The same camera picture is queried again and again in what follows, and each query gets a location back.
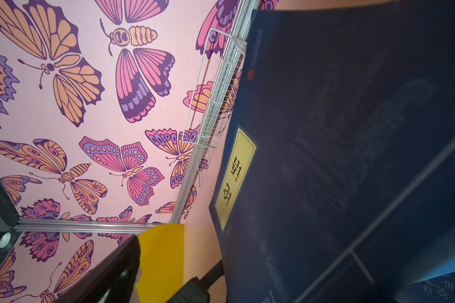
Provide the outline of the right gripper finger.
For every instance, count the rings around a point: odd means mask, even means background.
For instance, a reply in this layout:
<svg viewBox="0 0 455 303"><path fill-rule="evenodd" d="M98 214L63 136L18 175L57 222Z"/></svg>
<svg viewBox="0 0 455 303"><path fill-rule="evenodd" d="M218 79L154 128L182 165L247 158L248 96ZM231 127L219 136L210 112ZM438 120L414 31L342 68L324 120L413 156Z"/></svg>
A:
<svg viewBox="0 0 455 303"><path fill-rule="evenodd" d="M56 302L130 302L140 255L139 239L132 236Z"/></svg>

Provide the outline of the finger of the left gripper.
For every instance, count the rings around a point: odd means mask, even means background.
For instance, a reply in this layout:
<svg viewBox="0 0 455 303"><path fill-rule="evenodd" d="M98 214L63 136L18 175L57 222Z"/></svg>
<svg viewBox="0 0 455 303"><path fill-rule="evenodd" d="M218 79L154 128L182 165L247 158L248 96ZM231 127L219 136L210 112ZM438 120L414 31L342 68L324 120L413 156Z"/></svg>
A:
<svg viewBox="0 0 455 303"><path fill-rule="evenodd" d="M202 278L193 277L187 281L167 303L210 303L209 289L225 275L222 260L211 268Z"/></svg>

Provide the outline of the navy book yellow label front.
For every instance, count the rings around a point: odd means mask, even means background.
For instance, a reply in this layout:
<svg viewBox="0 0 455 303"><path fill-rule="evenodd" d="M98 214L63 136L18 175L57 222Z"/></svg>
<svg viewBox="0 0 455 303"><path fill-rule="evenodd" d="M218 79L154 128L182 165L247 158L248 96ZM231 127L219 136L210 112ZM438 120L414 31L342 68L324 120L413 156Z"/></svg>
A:
<svg viewBox="0 0 455 303"><path fill-rule="evenodd" d="M455 1L255 10L210 211L228 302L396 302L455 254Z"/></svg>

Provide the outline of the yellow pink blue bookshelf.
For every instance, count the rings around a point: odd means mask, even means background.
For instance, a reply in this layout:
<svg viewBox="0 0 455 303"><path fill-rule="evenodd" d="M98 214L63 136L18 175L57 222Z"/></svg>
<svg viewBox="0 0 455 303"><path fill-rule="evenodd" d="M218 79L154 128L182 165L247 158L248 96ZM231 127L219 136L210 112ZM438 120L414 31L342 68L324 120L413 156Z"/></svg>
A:
<svg viewBox="0 0 455 303"><path fill-rule="evenodd" d="M166 302L187 281L202 278L221 259L211 226L164 224L139 236L140 302Z"/></svg>

